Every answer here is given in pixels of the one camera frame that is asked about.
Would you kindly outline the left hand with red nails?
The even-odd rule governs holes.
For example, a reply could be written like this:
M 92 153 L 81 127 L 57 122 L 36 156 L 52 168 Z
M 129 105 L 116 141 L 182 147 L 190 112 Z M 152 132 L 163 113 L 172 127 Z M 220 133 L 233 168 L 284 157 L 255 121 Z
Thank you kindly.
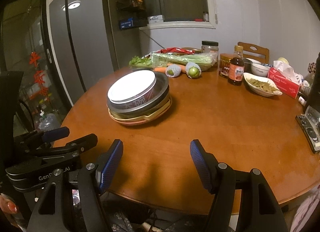
M 17 205 L 10 199 L 6 198 L 3 194 L 0 195 L 0 204 L 1 210 L 4 212 L 8 221 L 10 221 L 11 223 L 15 223 L 13 215 L 19 213 Z

